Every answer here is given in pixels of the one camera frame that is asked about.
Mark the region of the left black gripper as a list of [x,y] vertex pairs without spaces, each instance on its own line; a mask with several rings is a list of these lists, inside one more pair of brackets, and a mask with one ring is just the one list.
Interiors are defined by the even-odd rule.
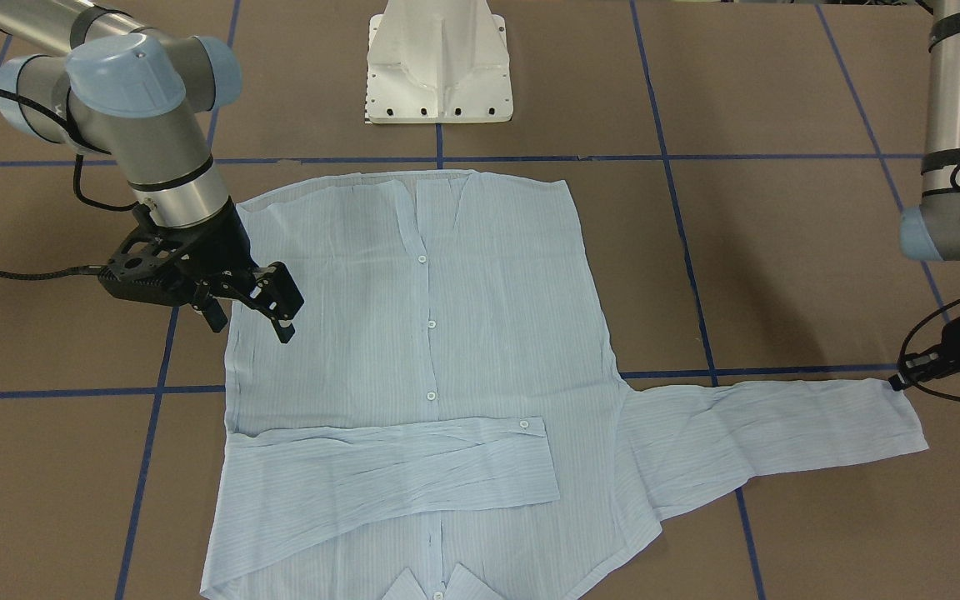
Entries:
[[922,352],[903,354],[898,360],[897,390],[960,373],[960,318],[945,324],[940,342]]

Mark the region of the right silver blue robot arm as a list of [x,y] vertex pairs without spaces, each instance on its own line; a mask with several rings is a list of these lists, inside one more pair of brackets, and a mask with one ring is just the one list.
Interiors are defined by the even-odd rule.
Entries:
[[233,50],[95,1],[0,1],[0,32],[39,48],[0,67],[2,116],[75,152],[73,193],[83,204],[92,204],[81,187],[88,155],[113,158],[134,195],[123,210],[137,227],[102,266],[43,277],[92,276],[118,299],[190,305],[214,332],[228,324],[220,300],[233,300],[289,342],[303,297],[283,263],[254,262],[197,120],[239,98]]

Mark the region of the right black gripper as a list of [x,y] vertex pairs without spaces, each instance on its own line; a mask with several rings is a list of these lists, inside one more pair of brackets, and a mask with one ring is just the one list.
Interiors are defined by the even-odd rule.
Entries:
[[193,227],[159,227],[153,210],[140,204],[132,210],[139,228],[163,228],[182,232],[184,255],[177,266],[197,287],[193,310],[213,333],[228,325],[228,315],[217,297],[232,298],[269,320],[282,344],[296,334],[293,320],[304,299],[285,262],[259,268],[251,256],[251,243],[232,201],[227,201],[209,219]]

